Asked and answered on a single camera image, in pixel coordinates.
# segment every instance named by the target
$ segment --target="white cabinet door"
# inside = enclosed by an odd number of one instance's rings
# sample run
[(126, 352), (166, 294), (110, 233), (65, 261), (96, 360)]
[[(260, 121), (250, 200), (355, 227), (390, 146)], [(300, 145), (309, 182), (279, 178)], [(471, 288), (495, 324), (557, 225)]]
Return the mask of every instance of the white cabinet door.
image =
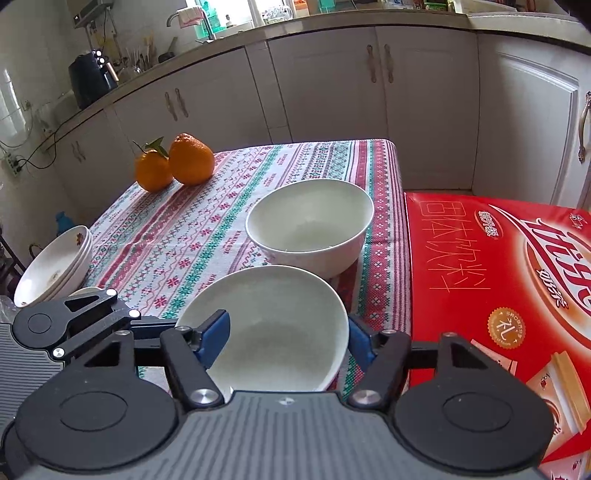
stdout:
[[(591, 152), (579, 162), (578, 122), (591, 60), (566, 48), (479, 34), (477, 195), (577, 206)], [(589, 121), (584, 143), (590, 145)]]
[(168, 148), (184, 132), (213, 151), (271, 142), (243, 48), (158, 80), (117, 102), (115, 112), (139, 144), (164, 137)]
[(269, 42), (294, 142), (387, 136), (373, 27)]
[(90, 226), (134, 182), (133, 153), (118, 141), (104, 111), (62, 138), (57, 149), (59, 178)]
[(184, 131), (214, 152), (271, 143), (244, 48), (197, 63), (170, 80)]
[(478, 47), (471, 32), (377, 27), (405, 189), (471, 189), (478, 138)]
[(150, 83), (115, 102), (115, 114), (130, 144), (137, 142), (143, 146), (164, 137), (162, 145), (167, 149), (174, 138), (183, 132), (182, 120), (179, 122), (178, 117), (180, 111), (174, 102), (171, 77)]

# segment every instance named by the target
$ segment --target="dining table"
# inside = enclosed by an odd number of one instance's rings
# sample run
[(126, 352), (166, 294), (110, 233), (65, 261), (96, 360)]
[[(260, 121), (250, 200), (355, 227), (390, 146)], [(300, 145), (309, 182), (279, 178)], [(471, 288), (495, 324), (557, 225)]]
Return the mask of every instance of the dining table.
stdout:
[[(411, 333), (410, 252), (394, 144), (350, 140), (265, 145), (215, 154), (215, 171), (193, 187), (159, 193), (130, 186), (91, 227), (93, 260), (83, 286), (114, 288), (143, 315), (177, 319), (216, 280), (269, 260), (246, 234), (253, 205), (300, 180), (339, 179), (363, 188), (374, 218), (358, 260), (330, 279), (346, 310), (375, 330)], [(331, 389), (347, 396), (363, 373), (347, 351)], [(163, 369), (140, 376), (163, 388)]]

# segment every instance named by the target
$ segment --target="blue bottle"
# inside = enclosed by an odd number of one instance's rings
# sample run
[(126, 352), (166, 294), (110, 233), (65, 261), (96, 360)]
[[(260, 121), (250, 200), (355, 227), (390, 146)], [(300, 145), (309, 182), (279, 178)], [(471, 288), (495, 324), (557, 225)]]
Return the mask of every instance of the blue bottle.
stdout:
[(68, 216), (66, 216), (65, 212), (59, 212), (56, 214), (56, 222), (57, 222), (57, 236), (60, 236), (62, 233), (67, 232), (70, 228), (74, 228), (74, 222)]

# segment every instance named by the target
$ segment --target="kitchen counter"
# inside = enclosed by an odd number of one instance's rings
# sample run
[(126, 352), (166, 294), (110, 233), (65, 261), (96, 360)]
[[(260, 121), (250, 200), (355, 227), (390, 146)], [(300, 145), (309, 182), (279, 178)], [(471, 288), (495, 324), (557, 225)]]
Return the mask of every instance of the kitchen counter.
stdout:
[(247, 30), (212, 43), (203, 44), (161, 63), (124, 85), (121, 85), (90, 107), (77, 113), (60, 128), (57, 138), (59, 139), (65, 136), (75, 129), (75, 127), (126, 95), (209, 57), (214, 57), (249, 44), (285, 37), (287, 35), (334, 28), (363, 27), (367, 25), (441, 27), (520, 35), (531, 38), (536, 37), (540, 41), (561, 43), (566, 47), (570, 46), (575, 50), (591, 54), (591, 34), (574, 18), (562, 15), (507, 12), (462, 15), (450, 12), (397, 9), (358, 10), (314, 15)]

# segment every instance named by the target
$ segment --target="red cardboard box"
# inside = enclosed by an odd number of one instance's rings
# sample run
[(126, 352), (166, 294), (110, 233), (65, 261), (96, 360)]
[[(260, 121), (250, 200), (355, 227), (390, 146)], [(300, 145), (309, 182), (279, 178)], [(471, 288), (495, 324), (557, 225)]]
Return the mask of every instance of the red cardboard box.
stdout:
[[(542, 470), (591, 472), (591, 216), (470, 196), (407, 193), (413, 339), (457, 332), (547, 403)], [(428, 380), (413, 371), (411, 385)]]

